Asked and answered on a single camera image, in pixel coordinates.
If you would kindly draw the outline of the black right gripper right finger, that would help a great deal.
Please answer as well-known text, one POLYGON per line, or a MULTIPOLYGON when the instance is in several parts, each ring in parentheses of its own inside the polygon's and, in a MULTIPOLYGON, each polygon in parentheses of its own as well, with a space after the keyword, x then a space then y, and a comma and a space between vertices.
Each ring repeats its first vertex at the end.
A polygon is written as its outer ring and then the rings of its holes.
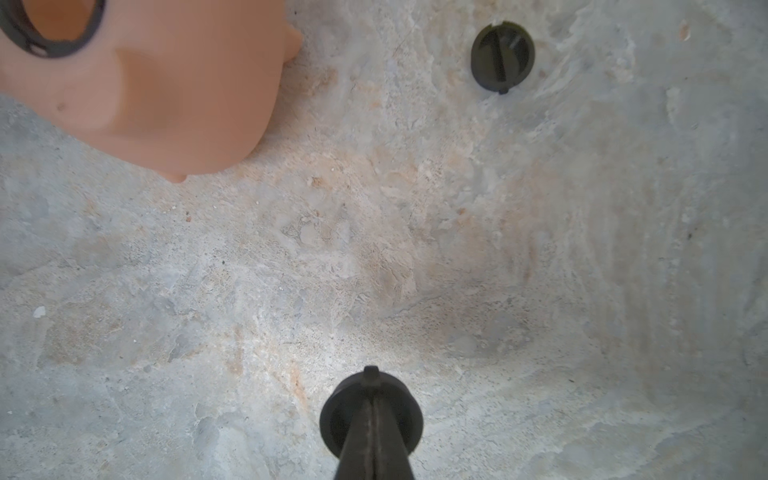
POLYGON ((373 400, 373 430, 373 478, 414 480, 396 417, 381 396, 373 400))

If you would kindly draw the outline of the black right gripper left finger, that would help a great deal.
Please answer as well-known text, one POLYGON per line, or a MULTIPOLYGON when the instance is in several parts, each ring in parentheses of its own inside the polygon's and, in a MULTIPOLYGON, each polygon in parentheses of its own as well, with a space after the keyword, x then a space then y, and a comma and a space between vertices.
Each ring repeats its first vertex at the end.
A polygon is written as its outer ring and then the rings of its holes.
POLYGON ((372 480, 374 454, 372 444, 373 407, 364 400, 352 417, 339 457, 335 480, 372 480))

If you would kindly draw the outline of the black plug front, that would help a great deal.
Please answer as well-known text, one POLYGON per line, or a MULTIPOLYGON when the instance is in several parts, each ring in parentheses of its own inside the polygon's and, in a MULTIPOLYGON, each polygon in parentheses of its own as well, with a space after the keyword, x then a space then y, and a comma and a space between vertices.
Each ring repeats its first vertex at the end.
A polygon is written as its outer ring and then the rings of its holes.
POLYGON ((320 434, 330 452, 340 457, 352 420, 367 398, 366 371, 378 374, 376 389, 388 402, 403 444, 409 454, 418 446, 424 428, 421 408, 397 377, 369 365, 342 380, 326 400, 319 417, 320 434))

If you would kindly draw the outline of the pink piggy bank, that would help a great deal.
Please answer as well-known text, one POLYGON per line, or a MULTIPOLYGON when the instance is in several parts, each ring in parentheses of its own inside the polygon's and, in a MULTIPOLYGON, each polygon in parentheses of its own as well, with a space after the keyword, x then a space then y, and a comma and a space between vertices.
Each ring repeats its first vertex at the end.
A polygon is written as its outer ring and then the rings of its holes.
POLYGON ((5 1, 1 90, 182 182, 256 148, 301 45, 280 1, 5 1))

